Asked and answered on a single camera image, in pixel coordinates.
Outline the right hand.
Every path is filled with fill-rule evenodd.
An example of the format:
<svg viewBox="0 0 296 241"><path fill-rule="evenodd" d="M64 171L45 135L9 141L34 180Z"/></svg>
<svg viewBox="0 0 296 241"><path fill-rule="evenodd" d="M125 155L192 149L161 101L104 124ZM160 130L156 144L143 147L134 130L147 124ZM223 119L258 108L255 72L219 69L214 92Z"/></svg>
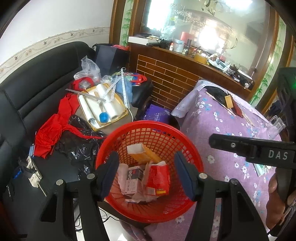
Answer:
<svg viewBox="0 0 296 241"><path fill-rule="evenodd" d="M266 205L266 226L270 230L282 219L285 212L285 203L281 200L277 187L278 182L274 174L268 184L269 200Z"/></svg>

